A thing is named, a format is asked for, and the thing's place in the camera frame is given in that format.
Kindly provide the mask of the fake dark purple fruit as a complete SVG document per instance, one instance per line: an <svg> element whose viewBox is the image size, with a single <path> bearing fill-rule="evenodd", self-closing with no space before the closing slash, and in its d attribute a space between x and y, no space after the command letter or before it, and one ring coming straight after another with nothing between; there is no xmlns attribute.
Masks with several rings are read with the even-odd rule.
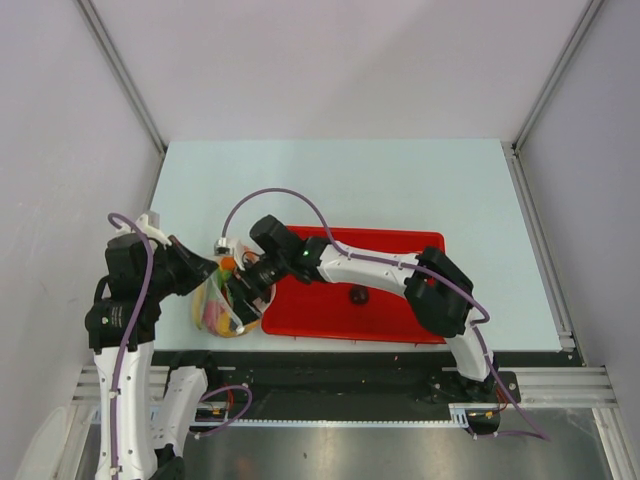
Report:
<svg viewBox="0 0 640 480"><path fill-rule="evenodd" d="M353 305L366 305L369 302L370 294L367 287L362 285L352 285L349 289L349 300Z"/></svg>

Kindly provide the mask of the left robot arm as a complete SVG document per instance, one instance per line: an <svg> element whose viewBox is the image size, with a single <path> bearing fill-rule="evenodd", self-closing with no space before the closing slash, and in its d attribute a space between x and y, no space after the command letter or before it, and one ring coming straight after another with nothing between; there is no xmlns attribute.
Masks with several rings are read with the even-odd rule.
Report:
<svg viewBox="0 0 640 480"><path fill-rule="evenodd" d="M175 236L110 240L108 272L85 317L101 406L98 479L182 479L183 451L200 399L214 397L221 376L203 352L183 353L170 368L158 413L151 412L151 366L161 302L185 296L216 270L214 261Z"/></svg>

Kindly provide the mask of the clear zip top bag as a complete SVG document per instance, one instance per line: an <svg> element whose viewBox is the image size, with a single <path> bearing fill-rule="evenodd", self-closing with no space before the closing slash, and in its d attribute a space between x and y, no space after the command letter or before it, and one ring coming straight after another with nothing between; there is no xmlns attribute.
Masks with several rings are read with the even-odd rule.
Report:
<svg viewBox="0 0 640 480"><path fill-rule="evenodd" d="M247 251L242 256L233 256L236 261L236 268L233 271L223 271L220 269L220 267L218 267L215 273L203 283L206 286L206 300L216 299L220 301L224 305L224 308L229 312L236 325L236 331L238 332L238 335L230 338L236 338L246 335L252 330L256 329L260 325L264 313L269 309L276 296L276 287L273 286L271 298L269 300L256 301L257 307L262 312L262 316L259 320L256 320L253 323L241 323L238 317L233 312L233 302L231 293L227 288L227 282L231 279L231 276L236 269L243 270L246 266L257 262L259 258L259 254L257 252L251 250L248 246L246 247ZM221 257L215 255L212 257L212 259L217 262L218 265L220 258Z"/></svg>

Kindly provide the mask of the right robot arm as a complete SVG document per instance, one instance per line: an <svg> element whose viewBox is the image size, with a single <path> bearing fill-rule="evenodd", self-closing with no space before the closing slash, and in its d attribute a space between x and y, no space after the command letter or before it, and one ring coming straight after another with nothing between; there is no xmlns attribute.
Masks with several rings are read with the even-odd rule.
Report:
<svg viewBox="0 0 640 480"><path fill-rule="evenodd" d="M301 238L272 215L250 231L262 253L238 267L227 288L242 324L261 316L260 304L288 276L301 283L352 284L394 294L407 301L417 323L442 337L456 362L463 393L484 401L497 389L497 363L477 327L489 314L473 297L472 281L435 247L393 254L356 248L331 233Z"/></svg>

